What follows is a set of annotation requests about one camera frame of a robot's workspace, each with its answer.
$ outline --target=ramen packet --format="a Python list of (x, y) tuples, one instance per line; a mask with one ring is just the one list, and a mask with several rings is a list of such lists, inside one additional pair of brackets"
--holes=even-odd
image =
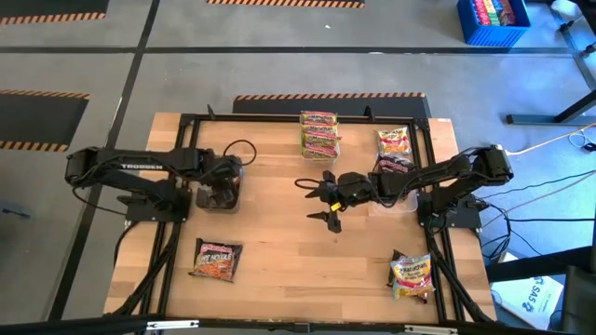
[(309, 159), (337, 158), (339, 153), (335, 148), (323, 148), (317, 145), (306, 143), (302, 148), (302, 157)]
[(195, 267), (189, 275), (207, 276), (233, 282), (240, 261), (241, 245), (196, 240)]
[(376, 166), (379, 172), (407, 173), (414, 170), (415, 165), (408, 158), (380, 156)]
[(305, 143), (310, 143), (319, 147), (335, 148), (340, 140), (340, 138), (335, 135), (317, 133), (314, 131), (307, 131), (304, 135)]
[(391, 262), (393, 298), (425, 297), (434, 291), (430, 276), (430, 254), (422, 257), (401, 255)]
[(398, 156), (412, 152), (407, 127), (393, 130), (378, 130), (376, 133), (378, 135), (380, 156)]
[(337, 124), (337, 114), (328, 112), (300, 112), (300, 122), (312, 122), (324, 125), (335, 125)]
[(318, 134), (337, 136), (337, 124), (328, 125), (315, 122), (303, 122), (302, 132), (316, 132)]

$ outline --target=wooden table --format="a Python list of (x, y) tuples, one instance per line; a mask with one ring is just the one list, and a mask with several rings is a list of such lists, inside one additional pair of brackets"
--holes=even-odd
[[(180, 114), (156, 114), (147, 150), (173, 148)], [(430, 119), (436, 160), (457, 153), (448, 119)], [(376, 155), (375, 129), (400, 125), (340, 125), (341, 156), (332, 166), (336, 175), (366, 173)], [(423, 157), (424, 142), (417, 134)], [(428, 304), (416, 299), (393, 300), (386, 287), (394, 248), (409, 255), (427, 254), (423, 230), (415, 213), (396, 214), (365, 204), (340, 214), (343, 231), (334, 234), (323, 221), (306, 214), (326, 209), (307, 191), (293, 185), (297, 178), (320, 179), (322, 167), (306, 165), (300, 156), (299, 125), (271, 122), (201, 122), (198, 147), (221, 153), (231, 141), (252, 141), (259, 151), (246, 168), (236, 214), (210, 214), (192, 206), (182, 226), (167, 316), (285, 320), (309, 322), (436, 323), (434, 297)], [(230, 154), (244, 160), (250, 147), (238, 145)], [(161, 179), (161, 172), (144, 172)], [(139, 224), (122, 242), (105, 304), (105, 312), (119, 307), (141, 281), (150, 261), (156, 224)], [(458, 277), (484, 313), (494, 307), (478, 238), (469, 230), (451, 229)], [(235, 283), (188, 275), (195, 242), (240, 243), (244, 250)], [(451, 292), (442, 280), (445, 308), (454, 317)], [(161, 278), (156, 281), (150, 311), (156, 310)]]

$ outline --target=blue plastic bin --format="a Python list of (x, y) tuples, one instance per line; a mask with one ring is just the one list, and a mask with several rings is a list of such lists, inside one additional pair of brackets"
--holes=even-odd
[(483, 26), (476, 21), (473, 0), (459, 0), (457, 11), (466, 43), (471, 46), (513, 47), (530, 29), (530, 19), (523, 0), (509, 2), (515, 14), (515, 26)]

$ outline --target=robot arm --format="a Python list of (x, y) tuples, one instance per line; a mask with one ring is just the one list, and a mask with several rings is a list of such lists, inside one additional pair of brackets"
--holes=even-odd
[(324, 220), (329, 230), (339, 233), (341, 222), (337, 219), (337, 211), (369, 201), (390, 208), (411, 190), (456, 179), (450, 186), (436, 187), (429, 194), (431, 200), (426, 210), (439, 216), (456, 207), (457, 201), (476, 189), (503, 185), (511, 178), (513, 172), (507, 155), (497, 146), (470, 148), (450, 160), (407, 173), (371, 172), (364, 176), (348, 172), (335, 182), (335, 176), (325, 171), (323, 181), (306, 197), (318, 197), (328, 203), (331, 210), (308, 217)]
[(74, 188), (95, 184), (130, 191), (119, 196), (128, 206), (130, 221), (183, 221), (190, 192), (177, 187), (176, 180), (150, 181), (127, 170), (171, 172), (185, 181), (198, 181), (209, 192), (202, 196), (202, 207), (227, 208), (237, 202), (235, 178), (242, 162), (233, 155), (217, 156), (212, 149), (179, 148), (169, 152), (115, 150), (89, 147), (68, 157), (66, 182)]

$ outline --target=concrete floor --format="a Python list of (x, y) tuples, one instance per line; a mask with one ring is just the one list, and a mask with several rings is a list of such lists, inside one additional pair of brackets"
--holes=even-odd
[[(0, 27), (0, 46), (136, 46), (150, 2), (113, 0), (105, 20)], [(162, 1), (149, 45), (465, 47), (455, 2), (372, 0), (364, 10), (340, 10), (169, 0)], [(547, 7), (531, 5), (529, 12), (534, 27), (516, 47), (565, 46)], [(101, 146), (131, 60), (130, 55), (0, 55), (0, 88), (91, 94), (70, 151)], [(573, 58), (564, 55), (145, 55), (117, 146), (143, 149), (155, 112), (203, 113), (209, 103), (216, 113), (230, 113), (237, 94), (374, 91), (425, 92), (434, 117), (453, 119), (460, 149), (497, 142), (517, 151), (572, 128), (506, 126), (505, 114), (556, 114), (589, 89)], [(588, 133), (596, 138), (596, 130)], [(0, 161), (5, 162), (0, 198), (34, 213), (28, 221), (0, 217), (0, 324), (38, 321), (51, 303), (81, 205), (63, 182), (63, 155), (0, 151)], [(511, 164), (516, 178), (503, 190), (593, 169), (596, 157), (561, 140), (513, 157)], [(510, 208), (557, 186), (493, 200)], [(593, 216), (594, 186), (592, 177), (511, 217)], [(104, 191), (101, 204), (122, 209), (116, 194)], [(485, 221), (493, 215), (491, 209), (482, 213)], [(120, 217), (96, 214), (65, 317), (101, 314), (121, 224)], [(592, 234), (587, 222), (519, 222), (514, 229), (543, 253), (586, 246)], [(482, 240), (503, 231), (504, 224), (496, 222)], [(534, 255), (517, 237), (510, 248)]]

